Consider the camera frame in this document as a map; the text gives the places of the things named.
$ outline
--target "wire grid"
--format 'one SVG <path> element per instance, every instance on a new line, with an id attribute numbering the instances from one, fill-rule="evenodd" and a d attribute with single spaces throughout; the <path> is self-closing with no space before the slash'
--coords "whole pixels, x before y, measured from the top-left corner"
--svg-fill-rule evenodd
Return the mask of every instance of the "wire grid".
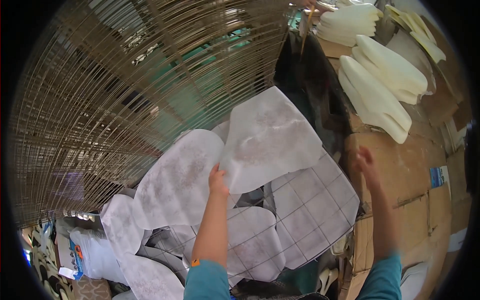
<path id="1" fill-rule="evenodd" d="M 325 158 L 330 158 L 329 155 L 325 151 L 324 151 L 324 156 L 325 156 Z M 302 263 L 301 265 L 298 266 L 298 267 L 301 267 L 301 266 L 307 264 L 308 262 L 312 261 L 313 259 L 317 258 L 319 255 L 321 255 L 325 251 L 327 251 L 342 236 L 344 236 L 344 235 L 346 235 L 346 234 L 348 234 L 349 232 L 352 231 L 352 228 L 353 228 L 354 222 L 355 222 L 355 218 L 356 218 L 356 215 L 357 215 L 357 209 L 358 209 L 359 204 L 360 204 L 360 200 L 359 200 L 358 196 L 356 195 L 355 191 L 353 190 L 353 188 L 351 187 L 351 185 L 350 185 L 350 188 L 353 192 L 353 196 L 347 196 L 345 198 L 346 199 L 345 201 L 339 201 L 339 197 L 337 195 L 335 195 L 333 192 L 331 192 L 329 187 L 333 184 L 334 181 L 336 181 L 337 179 L 339 179 L 341 177 L 345 178 L 345 180 L 348 182 L 348 184 L 350 184 L 347 177 L 341 171 L 341 168 L 338 167 L 338 166 L 337 166 L 337 168 L 338 168 L 338 172 L 335 172 L 333 174 L 332 173 L 327 174 L 326 175 L 327 178 L 325 178 L 325 176 L 318 176 L 317 174 L 314 174 L 314 176 L 318 176 L 317 179 L 322 181 L 322 184 L 325 186 L 325 190 L 332 197 L 332 199 L 334 199 L 335 204 L 337 205 L 338 212 L 340 212 L 340 214 L 343 216 L 343 218 L 347 221 L 348 226 L 345 228 L 345 230 L 342 231 L 340 234 L 338 234 L 338 237 L 335 238 L 335 240 L 330 240 L 329 238 L 325 238 L 325 241 L 327 241 L 327 243 L 322 244 L 322 245 L 324 245 L 324 247 L 322 248 L 321 251 L 317 251 L 315 253 L 310 252 L 310 253 L 307 254 L 301 249 L 302 247 L 299 247 L 299 243 L 303 239 L 306 239 L 310 234 L 314 233 L 317 230 L 319 230 L 324 237 L 327 236 L 324 233 L 324 231 L 322 230 L 322 227 L 328 221 L 328 219 L 319 221 L 318 218 L 316 218 L 315 215 L 314 215 L 315 212 L 313 212 L 313 210 L 309 208 L 310 206 L 307 206 L 309 202 L 313 201 L 315 196 L 313 196 L 312 198 L 308 197 L 307 199 L 305 199 L 305 201 L 302 200 L 301 205 L 298 208 L 295 208 L 293 211 L 289 212 L 287 216 L 281 217 L 278 214 L 274 213 L 276 215 L 276 223 L 273 226 L 270 226 L 269 228 L 261 231 L 260 233 L 255 234 L 254 236 L 250 237 L 246 241 L 239 244 L 239 245 L 242 245 L 242 244 L 247 243 L 251 240 L 253 242 L 257 243 L 258 249 L 262 249 L 261 250 L 262 253 L 257 253 L 257 255 L 266 257 L 266 259 L 264 261 L 260 261 L 253 266 L 252 265 L 247 265 L 244 261 L 242 261 L 242 259 L 238 255 L 238 253 L 236 251 L 236 246 L 235 245 L 232 246 L 230 244 L 230 242 L 228 243 L 228 251 L 233 252 L 235 255 L 237 255 L 240 258 L 239 260 L 242 263 L 243 268 L 245 269 L 244 271 L 239 272 L 237 274 L 229 274 L 228 275 L 230 288 L 233 288 L 236 285 L 236 282 L 237 282 L 237 281 L 233 281 L 233 283 L 232 283 L 230 281 L 231 279 L 233 279 L 233 277 L 240 276 L 240 277 L 246 277 L 246 278 L 250 278 L 250 279 L 256 279 L 255 276 L 253 276 L 251 274 L 252 269 L 254 269 L 256 267 L 261 267 L 261 265 L 263 263 L 266 263 L 269 260 L 273 261 L 274 257 L 276 257 L 277 255 L 280 255 L 281 253 L 284 253 L 286 250 L 288 250 L 292 247 L 298 247 L 299 251 L 303 255 L 304 263 Z M 298 177 L 300 179 L 301 174 L 303 174 L 304 172 L 306 172 L 308 170 L 309 169 L 300 170 L 300 171 L 295 172 L 295 174 L 291 173 L 291 176 L 286 178 L 283 181 L 283 183 L 279 187 L 276 187 L 273 191 L 268 191 L 267 192 L 265 190 L 265 186 L 264 186 L 264 197 L 262 199 L 258 200 L 257 202 L 252 203 L 252 206 L 262 206 L 262 203 L 265 203 L 266 201 L 269 201 L 269 198 L 270 198 L 270 200 L 274 201 L 274 192 L 275 191 L 278 191 L 279 189 L 281 189 L 282 187 L 285 187 L 287 185 L 292 185 L 295 178 Z M 295 190 L 295 194 L 297 195 L 299 200 L 300 200 L 300 198 L 303 197 L 303 195 L 298 194 L 298 192 L 296 190 Z M 354 216 L 348 216 L 346 214 L 346 211 L 348 211 L 346 209 L 346 207 L 349 204 L 354 204 L 356 206 L 356 209 L 354 210 L 354 212 L 355 212 Z M 228 220 L 231 220 L 232 218 L 234 218 L 238 215 L 245 214 L 248 209 L 250 209 L 250 207 L 247 207 L 246 210 L 240 210 L 237 214 L 230 217 Z M 279 225 L 281 225 L 286 229 L 287 227 L 284 224 L 284 220 L 287 219 L 289 216 L 293 215 L 294 213 L 296 213 L 297 211 L 301 210 L 301 209 L 308 212 L 308 215 L 312 219 L 315 220 L 316 227 L 313 230 L 311 230 L 310 232 L 306 233 L 304 235 L 304 237 L 299 239 L 298 241 L 295 241 L 293 239 L 292 233 L 287 230 L 287 233 L 288 233 L 288 235 L 290 235 L 290 238 L 292 239 L 293 243 L 290 246 L 288 246 L 286 249 L 282 249 L 281 252 L 275 253 L 274 255 L 270 254 L 269 251 L 266 251 L 264 249 L 264 246 L 262 244 L 260 244 L 259 241 L 258 241 L 259 236 L 262 233 L 270 230 L 271 227 L 274 227 L 276 229 Z M 340 224 L 339 219 L 335 219 L 334 224 L 336 226 L 339 225 Z M 145 253 L 147 253 L 146 247 L 150 247 L 150 249 L 151 249 L 151 247 L 154 247 L 154 244 L 160 244 L 162 249 L 155 248 L 154 252 L 149 252 L 148 255 L 145 255 L 145 257 L 148 257 L 148 258 L 154 259 L 154 260 L 159 260 L 163 264 L 166 264 L 179 277 L 179 279 L 182 283 L 184 283 L 184 280 L 185 280 L 185 277 L 186 277 L 186 270 L 188 270 L 188 266 L 191 265 L 191 261 L 189 261 L 188 258 L 185 256 L 185 253 L 191 252 L 192 247 L 193 247 L 193 243 L 196 239 L 196 235 L 197 235 L 197 232 L 198 232 L 198 229 L 199 229 L 200 225 L 184 226 L 184 227 L 189 227 L 191 229 L 191 233 L 189 234 L 189 237 L 187 237 L 187 238 L 185 238 L 185 236 L 183 236 L 184 233 L 182 233 L 182 235 L 181 235 L 178 232 L 176 232 L 175 231 L 175 226 L 171 226 L 171 227 L 165 227 L 165 228 L 159 228 L 159 229 L 153 230 L 152 234 L 147 234 L 146 236 L 144 236 L 144 238 L 142 240 L 142 244 L 140 245 L 140 248 L 143 250 L 142 252 L 145 254 Z M 175 239 L 175 242 L 176 242 L 177 246 L 166 245 L 165 240 L 160 238 L 160 235 L 162 233 L 166 232 L 166 231 L 169 231 L 170 234 L 173 235 L 173 238 Z M 165 255 L 171 255 L 172 253 L 174 253 L 178 257 L 179 261 L 183 259 L 183 260 L 185 260 L 185 262 L 183 264 L 172 265 L 170 262 L 168 262 L 169 259 L 167 259 L 165 257 Z M 275 266 L 277 267 L 279 273 L 282 273 L 284 270 L 286 270 L 286 267 L 285 268 L 281 267 L 282 269 L 280 269 L 280 267 L 277 264 L 275 264 Z"/>
<path id="2" fill-rule="evenodd" d="M 18 84 L 18 226 L 99 209 L 188 129 L 273 85 L 285 0 L 67 0 Z"/>

